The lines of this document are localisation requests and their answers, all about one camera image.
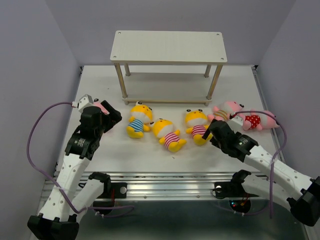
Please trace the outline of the yellow toy red stripes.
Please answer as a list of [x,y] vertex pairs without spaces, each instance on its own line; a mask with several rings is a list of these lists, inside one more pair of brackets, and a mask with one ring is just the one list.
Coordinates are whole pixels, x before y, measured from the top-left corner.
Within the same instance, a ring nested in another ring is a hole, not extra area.
[[193,142],[198,145],[204,145],[208,140],[211,140],[213,134],[210,133],[206,139],[203,138],[203,135],[206,133],[208,129],[208,118],[203,113],[202,109],[191,110],[187,109],[185,111],[185,132],[188,135],[191,135]]
[[187,143],[185,139],[180,138],[180,130],[175,129],[170,120],[159,118],[149,125],[158,142],[172,153],[178,152]]

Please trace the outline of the yellow toy blue striped shirt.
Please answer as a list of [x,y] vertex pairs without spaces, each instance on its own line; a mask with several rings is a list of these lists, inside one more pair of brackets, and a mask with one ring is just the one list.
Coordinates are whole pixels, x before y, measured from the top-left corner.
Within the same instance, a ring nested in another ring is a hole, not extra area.
[[126,132],[130,138],[140,139],[144,137],[145,132],[149,132],[151,127],[149,124],[153,121],[153,110],[137,101],[130,111],[129,124]]

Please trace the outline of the pink toy orange striped shirt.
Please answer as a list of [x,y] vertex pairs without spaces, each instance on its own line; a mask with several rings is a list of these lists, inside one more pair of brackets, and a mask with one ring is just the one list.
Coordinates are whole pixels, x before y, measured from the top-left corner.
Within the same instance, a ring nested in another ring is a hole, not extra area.
[[212,108],[212,113],[207,115],[208,120],[228,121],[230,115],[241,111],[244,105],[236,101],[225,101]]

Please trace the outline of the pink toy red polka-dot shirt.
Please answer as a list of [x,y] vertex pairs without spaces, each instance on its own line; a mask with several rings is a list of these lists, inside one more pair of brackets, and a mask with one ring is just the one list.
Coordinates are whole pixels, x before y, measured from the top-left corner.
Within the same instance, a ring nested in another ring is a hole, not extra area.
[[280,127],[277,121],[273,119],[273,117],[276,117],[273,113],[267,110],[264,110],[263,112],[267,115],[258,112],[251,112],[248,114],[240,113],[238,116],[243,120],[242,129],[245,131],[254,129],[262,131]]

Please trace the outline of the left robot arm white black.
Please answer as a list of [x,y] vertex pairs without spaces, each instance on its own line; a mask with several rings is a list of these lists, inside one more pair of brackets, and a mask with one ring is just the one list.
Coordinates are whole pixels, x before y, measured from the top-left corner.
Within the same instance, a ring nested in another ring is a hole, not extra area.
[[76,190],[103,134],[122,120],[121,113],[106,100],[83,98],[77,108],[81,112],[80,124],[66,145],[59,175],[57,179],[48,176],[54,184],[52,191],[39,213],[27,222],[39,240],[76,239],[80,221],[93,202],[111,193],[111,177],[102,172],[93,172],[82,190]]

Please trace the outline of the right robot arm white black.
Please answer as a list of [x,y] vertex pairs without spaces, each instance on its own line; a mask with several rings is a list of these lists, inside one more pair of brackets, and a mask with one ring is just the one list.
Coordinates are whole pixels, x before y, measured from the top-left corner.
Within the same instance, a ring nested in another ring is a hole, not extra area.
[[230,182],[231,192],[242,195],[252,190],[254,195],[269,198],[288,208],[302,224],[313,227],[320,218],[320,179],[299,173],[271,156],[257,141],[248,135],[234,132],[220,120],[213,120],[203,135],[212,145],[231,158],[249,165],[269,177],[262,183],[256,177],[247,176]]

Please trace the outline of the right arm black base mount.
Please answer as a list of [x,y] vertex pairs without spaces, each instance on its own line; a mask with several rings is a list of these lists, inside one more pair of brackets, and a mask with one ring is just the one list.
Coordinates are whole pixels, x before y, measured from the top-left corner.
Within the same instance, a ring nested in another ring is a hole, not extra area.
[[211,194],[219,200],[228,199],[229,208],[234,213],[245,215],[251,209],[251,195],[245,192],[240,183],[231,181],[216,182]]

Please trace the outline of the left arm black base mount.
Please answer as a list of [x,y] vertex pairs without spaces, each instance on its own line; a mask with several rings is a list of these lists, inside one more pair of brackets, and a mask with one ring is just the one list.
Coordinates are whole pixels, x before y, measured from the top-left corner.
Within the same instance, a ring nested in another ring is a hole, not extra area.
[[110,188],[104,191],[97,200],[93,202],[93,207],[113,208],[116,206],[116,199],[125,199],[127,197],[126,182],[112,182]]

